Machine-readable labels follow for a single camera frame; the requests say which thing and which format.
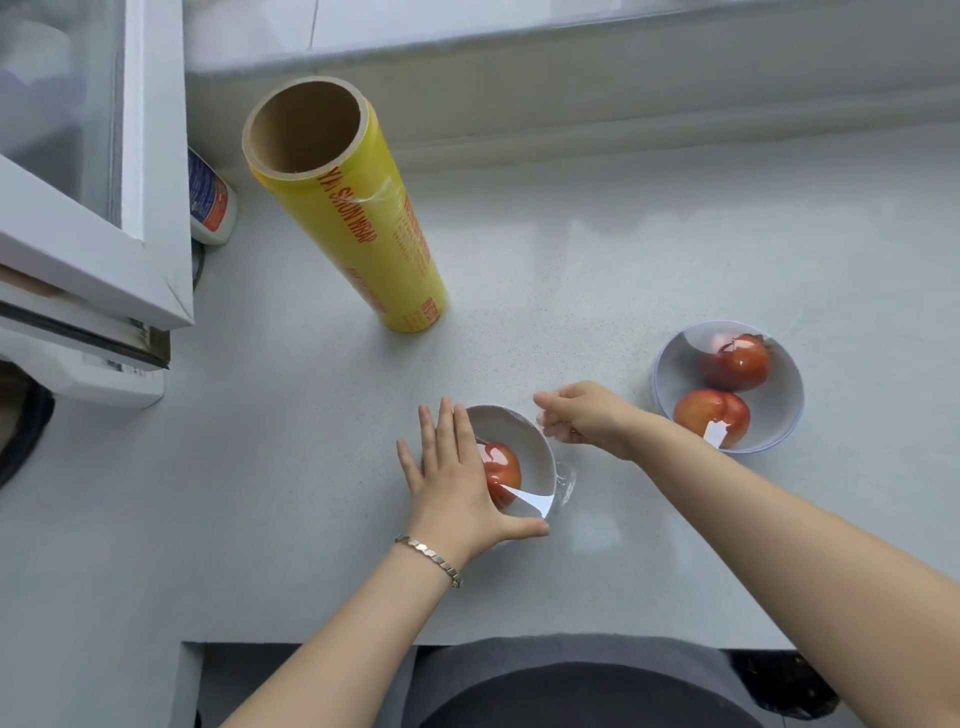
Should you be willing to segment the white bottle with orange label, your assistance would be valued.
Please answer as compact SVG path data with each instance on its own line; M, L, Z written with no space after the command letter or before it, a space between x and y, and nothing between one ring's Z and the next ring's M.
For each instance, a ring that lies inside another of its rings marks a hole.
M191 237L206 247L225 246L238 217L235 191L196 151L187 149Z

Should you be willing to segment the person's right forearm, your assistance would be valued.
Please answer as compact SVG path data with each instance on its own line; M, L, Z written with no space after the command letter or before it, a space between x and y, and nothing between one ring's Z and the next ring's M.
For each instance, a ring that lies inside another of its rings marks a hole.
M630 456L872 728L960 728L960 584L636 410Z

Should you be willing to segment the person's left forearm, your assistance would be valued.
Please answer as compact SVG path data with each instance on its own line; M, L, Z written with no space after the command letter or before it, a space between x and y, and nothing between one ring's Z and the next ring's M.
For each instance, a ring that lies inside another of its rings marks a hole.
M221 728L372 728L451 576L394 544L360 588Z

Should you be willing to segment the white window sash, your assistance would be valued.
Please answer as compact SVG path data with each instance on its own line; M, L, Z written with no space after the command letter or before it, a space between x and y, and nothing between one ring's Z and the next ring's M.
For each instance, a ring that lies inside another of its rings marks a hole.
M194 323L184 0L0 0L0 277Z

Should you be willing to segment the red tomato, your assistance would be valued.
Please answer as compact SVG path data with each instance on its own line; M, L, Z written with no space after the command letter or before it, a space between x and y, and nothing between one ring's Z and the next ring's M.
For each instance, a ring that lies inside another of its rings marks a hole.
M721 391L739 393L758 389L772 371L772 358L761 334L715 336L707 351L699 354L703 381Z
M522 490L520 459L504 443L477 441L486 475L486 488L497 510L503 512L516 500L514 491Z
M734 448L746 436L751 410L738 394L711 388L694 390L674 407L673 422L718 450Z

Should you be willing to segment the person's grey clothing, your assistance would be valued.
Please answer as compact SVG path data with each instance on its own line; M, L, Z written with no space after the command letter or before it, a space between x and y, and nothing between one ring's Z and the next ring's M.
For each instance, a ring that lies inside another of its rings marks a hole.
M491 637L402 659L374 728L769 728L728 656L670 637Z

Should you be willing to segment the person's left hand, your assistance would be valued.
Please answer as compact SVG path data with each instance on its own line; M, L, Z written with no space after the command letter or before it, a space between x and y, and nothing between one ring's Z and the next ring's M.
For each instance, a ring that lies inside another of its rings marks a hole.
M434 417L425 404L417 408L421 444L414 460L422 469L424 482L418 493L410 492L411 510L403 534L462 575L474 559L504 543L498 540L498 518L520 516L499 511L491 501L470 417L462 404L451 401L451 405L457 464L444 470L437 467L439 414Z

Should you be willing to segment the yellow cling film roll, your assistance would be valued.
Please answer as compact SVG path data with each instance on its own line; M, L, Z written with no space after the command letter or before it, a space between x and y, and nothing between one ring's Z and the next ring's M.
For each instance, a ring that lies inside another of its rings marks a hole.
M389 330L416 334L449 295L377 113L343 79L288 81L249 113L246 163Z

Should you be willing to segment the black plastic bag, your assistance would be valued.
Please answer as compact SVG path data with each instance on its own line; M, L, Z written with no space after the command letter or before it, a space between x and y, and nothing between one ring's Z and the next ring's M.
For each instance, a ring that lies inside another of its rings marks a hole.
M733 672L760 708L814 722L841 704L838 693L797 650L725 649Z

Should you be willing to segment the white window frame rail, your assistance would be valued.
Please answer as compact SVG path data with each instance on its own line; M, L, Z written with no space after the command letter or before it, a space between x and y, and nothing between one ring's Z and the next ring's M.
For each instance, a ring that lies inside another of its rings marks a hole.
M0 361L59 398L145 409L165 394L169 331L0 263Z

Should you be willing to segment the person's right hand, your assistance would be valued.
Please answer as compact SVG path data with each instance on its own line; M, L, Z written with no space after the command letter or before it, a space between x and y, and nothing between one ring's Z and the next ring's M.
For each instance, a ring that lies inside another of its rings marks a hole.
M544 415L537 407L536 422L545 436L567 445L589 445L640 464L648 412L594 381L566 384L559 389L575 389L575 411L570 415Z

